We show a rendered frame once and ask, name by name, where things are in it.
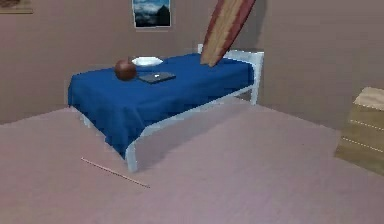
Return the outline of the dark grey laptop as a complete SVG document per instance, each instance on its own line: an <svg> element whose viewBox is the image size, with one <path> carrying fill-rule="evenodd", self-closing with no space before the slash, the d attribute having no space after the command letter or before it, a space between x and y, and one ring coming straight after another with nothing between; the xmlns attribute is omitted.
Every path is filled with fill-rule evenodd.
<svg viewBox="0 0 384 224"><path fill-rule="evenodd" d="M156 83L164 82L174 78L175 78L175 75L168 72L157 72L157 73L152 73L147 75L141 75L138 77L139 80L149 84L156 84Z"/></svg>

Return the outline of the blue white-framed bed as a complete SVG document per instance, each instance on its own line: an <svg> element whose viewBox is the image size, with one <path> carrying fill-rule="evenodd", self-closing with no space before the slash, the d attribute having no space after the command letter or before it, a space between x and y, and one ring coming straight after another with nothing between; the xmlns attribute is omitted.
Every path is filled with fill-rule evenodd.
<svg viewBox="0 0 384 224"><path fill-rule="evenodd" d="M112 68L75 74L68 87L68 105L80 112L86 126L100 131L128 170L135 172L139 139L247 91L250 103L257 103L263 52L230 50L214 67L202 65L200 56L196 52L139 67L138 76L130 81L119 80ZM175 78L156 84L138 79L157 72Z"/></svg>

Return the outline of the brown basketball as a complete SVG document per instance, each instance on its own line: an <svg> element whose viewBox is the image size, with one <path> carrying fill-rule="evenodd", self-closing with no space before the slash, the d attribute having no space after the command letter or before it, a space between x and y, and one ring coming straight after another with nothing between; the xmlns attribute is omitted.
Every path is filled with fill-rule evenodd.
<svg viewBox="0 0 384 224"><path fill-rule="evenodd" d="M129 81L136 77L136 66L128 59L119 60L114 67L114 73L119 80Z"/></svg>

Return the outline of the red and tan surfboard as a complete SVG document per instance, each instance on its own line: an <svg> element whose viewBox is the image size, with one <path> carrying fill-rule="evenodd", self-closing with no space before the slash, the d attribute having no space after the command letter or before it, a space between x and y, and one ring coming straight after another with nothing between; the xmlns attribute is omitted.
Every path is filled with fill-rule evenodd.
<svg viewBox="0 0 384 224"><path fill-rule="evenodd" d="M200 63L214 67L240 33L256 0L218 0L206 31Z"/></svg>

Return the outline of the thin brown stick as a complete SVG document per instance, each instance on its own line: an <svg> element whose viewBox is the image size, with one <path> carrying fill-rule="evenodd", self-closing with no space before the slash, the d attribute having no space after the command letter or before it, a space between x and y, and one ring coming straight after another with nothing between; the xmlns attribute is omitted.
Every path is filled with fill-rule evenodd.
<svg viewBox="0 0 384 224"><path fill-rule="evenodd" d="M101 169L101 170L104 170L104 171L106 171L106 172L109 172L109 173L111 173L111 174L113 174L113 175L116 175L116 176L118 176L118 177L121 177L121 178L123 178L123 179L125 179L125 180L128 180L128 181L130 181L130 182L133 182L133 183L135 183L135 184L137 184L137 185L140 185L140 186L145 187L145 188L148 188L148 189L150 188L150 186L149 186L148 184L142 183L142 182L140 182L140 181L138 181L138 180L135 180L135 179L133 179L133 178L130 178L130 177L128 177L128 176L125 176L125 175L123 175L123 174L120 174L120 173L118 173L118 172L116 172L116 171L114 171L114 170L112 170L112 169L110 169L110 168L107 168L107 167L104 167L104 166L99 165L99 164L97 164L97 163L94 163L94 162L92 162L92 161L90 161L90 160L88 160L88 159L86 159L86 158L84 158L84 157L81 157L80 160L82 160L82 161L84 161L84 162L86 162L86 163L88 163L88 164L90 164L90 165L92 165L92 166L94 166L94 167L97 167L97 168L99 168L99 169Z"/></svg>

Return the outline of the tan wooden chest of drawers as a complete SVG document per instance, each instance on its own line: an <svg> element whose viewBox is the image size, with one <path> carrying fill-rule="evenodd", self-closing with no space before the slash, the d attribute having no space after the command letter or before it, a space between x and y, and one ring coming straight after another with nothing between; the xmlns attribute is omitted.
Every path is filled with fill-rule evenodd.
<svg viewBox="0 0 384 224"><path fill-rule="evenodd" d="M384 89L365 87L355 98L334 155L384 176Z"/></svg>

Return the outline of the blue mountain wall picture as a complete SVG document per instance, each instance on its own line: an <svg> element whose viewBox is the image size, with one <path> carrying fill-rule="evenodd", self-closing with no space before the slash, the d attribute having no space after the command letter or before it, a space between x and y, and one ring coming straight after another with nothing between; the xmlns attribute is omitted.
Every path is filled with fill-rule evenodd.
<svg viewBox="0 0 384 224"><path fill-rule="evenodd" d="M132 0L134 26L139 29L171 26L171 0Z"/></svg>

